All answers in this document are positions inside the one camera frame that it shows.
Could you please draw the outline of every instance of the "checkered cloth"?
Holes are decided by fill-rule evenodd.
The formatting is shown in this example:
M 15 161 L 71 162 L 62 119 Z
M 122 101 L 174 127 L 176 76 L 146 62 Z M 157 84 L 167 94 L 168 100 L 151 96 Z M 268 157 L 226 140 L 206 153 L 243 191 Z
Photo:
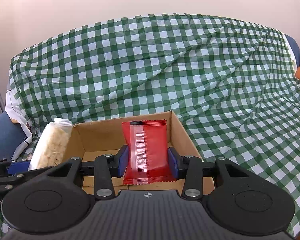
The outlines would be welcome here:
M 206 161 L 224 156 L 289 192 L 300 231 L 300 80 L 284 34 L 201 15 L 83 26 L 25 49 L 10 86 L 31 124 L 173 110 Z

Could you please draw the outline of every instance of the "plastic wrapper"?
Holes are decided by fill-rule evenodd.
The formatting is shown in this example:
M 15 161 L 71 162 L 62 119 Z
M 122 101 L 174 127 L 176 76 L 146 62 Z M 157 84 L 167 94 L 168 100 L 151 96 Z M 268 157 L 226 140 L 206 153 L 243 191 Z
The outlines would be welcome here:
M 62 162 L 71 136 L 72 123 L 67 119 L 55 118 L 44 128 L 32 155 L 28 170 L 56 166 Z
M 167 121 L 123 122 L 129 161 L 123 184 L 175 181 L 168 162 Z

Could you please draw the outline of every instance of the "red snack package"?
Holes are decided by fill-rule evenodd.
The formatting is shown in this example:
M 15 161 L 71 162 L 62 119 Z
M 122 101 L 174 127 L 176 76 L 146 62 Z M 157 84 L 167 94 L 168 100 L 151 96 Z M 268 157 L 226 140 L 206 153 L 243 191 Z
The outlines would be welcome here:
M 123 122 L 130 156 L 123 184 L 176 181 L 168 162 L 167 120 Z

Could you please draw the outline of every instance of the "silver bolt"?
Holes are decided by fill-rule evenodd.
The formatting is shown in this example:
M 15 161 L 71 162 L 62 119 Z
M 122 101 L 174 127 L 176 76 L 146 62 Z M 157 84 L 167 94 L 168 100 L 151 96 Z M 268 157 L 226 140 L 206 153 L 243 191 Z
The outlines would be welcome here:
M 112 194 L 112 191 L 109 190 L 108 188 L 101 188 L 97 190 L 97 195 L 99 197 L 109 197 Z
M 200 191 L 195 188 L 190 188 L 185 191 L 185 195 L 188 197 L 197 197 L 200 195 Z

